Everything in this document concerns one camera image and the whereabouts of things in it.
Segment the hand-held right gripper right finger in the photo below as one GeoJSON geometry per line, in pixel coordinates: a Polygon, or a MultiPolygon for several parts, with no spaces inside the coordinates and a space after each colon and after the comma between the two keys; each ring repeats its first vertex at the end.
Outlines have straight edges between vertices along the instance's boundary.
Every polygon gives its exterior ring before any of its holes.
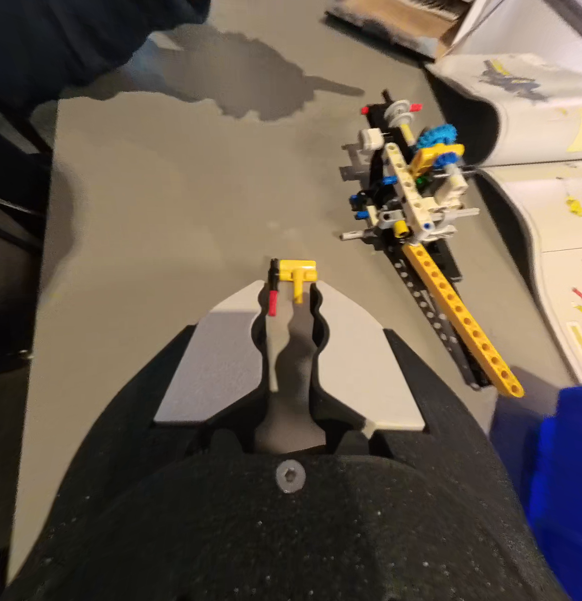
{"type": "Polygon", "coordinates": [[[314,343],[311,415],[372,436],[422,432],[425,421],[383,326],[325,282],[311,287],[314,343]]]}

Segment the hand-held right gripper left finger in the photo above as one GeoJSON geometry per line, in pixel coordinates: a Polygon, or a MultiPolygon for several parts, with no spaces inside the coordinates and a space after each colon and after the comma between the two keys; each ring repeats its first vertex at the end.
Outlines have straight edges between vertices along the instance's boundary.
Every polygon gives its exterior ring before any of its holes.
{"type": "Polygon", "coordinates": [[[254,281],[215,305],[193,331],[159,408],[157,424],[201,424],[257,389],[263,356],[252,327],[265,282],[254,281]]]}

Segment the yellow lego connector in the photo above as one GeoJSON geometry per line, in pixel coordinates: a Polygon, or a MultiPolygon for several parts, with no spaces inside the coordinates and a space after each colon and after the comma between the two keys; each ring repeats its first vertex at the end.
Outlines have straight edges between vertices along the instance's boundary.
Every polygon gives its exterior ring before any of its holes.
{"type": "Polygon", "coordinates": [[[316,282],[317,264],[309,259],[280,259],[278,262],[279,280],[285,282],[316,282]]]}

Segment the blue plastic bin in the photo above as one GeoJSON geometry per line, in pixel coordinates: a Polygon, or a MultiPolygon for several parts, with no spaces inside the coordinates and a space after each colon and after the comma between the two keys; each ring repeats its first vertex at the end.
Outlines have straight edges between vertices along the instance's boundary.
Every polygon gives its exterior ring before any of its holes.
{"type": "Polygon", "coordinates": [[[552,414],[499,397],[489,437],[544,559],[582,600],[582,387],[559,390],[552,414]]]}

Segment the person's left forearm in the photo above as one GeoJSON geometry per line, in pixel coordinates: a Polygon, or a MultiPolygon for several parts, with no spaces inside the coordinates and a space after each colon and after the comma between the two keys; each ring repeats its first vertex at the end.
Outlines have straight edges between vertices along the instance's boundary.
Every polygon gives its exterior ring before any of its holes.
{"type": "Polygon", "coordinates": [[[30,114],[125,64],[156,31],[203,24],[210,1],[0,1],[0,108],[30,114]]]}

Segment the partly built lego vehicle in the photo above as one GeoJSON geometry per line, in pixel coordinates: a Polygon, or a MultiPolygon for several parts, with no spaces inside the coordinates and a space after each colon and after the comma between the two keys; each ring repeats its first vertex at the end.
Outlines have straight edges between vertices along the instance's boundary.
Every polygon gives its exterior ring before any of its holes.
{"type": "Polygon", "coordinates": [[[416,136],[411,125],[421,109],[386,88],[381,101],[362,107],[367,127],[358,133],[353,165],[363,187],[348,201],[363,227],[340,240],[385,253],[468,387],[522,398],[524,387],[455,288],[462,274],[449,241],[458,220],[480,214],[464,201],[473,174],[465,147],[451,124],[416,136]]]}

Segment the lego instruction booklet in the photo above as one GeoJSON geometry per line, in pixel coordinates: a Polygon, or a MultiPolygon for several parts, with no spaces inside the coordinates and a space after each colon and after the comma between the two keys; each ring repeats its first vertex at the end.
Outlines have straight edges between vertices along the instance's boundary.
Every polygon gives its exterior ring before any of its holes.
{"type": "Polygon", "coordinates": [[[532,54],[427,66],[464,161],[582,384],[582,74],[532,54]]]}

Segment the brown cardboard box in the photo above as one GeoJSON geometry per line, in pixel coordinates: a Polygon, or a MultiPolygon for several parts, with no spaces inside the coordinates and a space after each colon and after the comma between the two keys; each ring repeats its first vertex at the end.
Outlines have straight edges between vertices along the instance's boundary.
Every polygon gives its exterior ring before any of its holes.
{"type": "Polygon", "coordinates": [[[489,1],[326,1],[325,14],[435,61],[475,25],[489,1]]]}

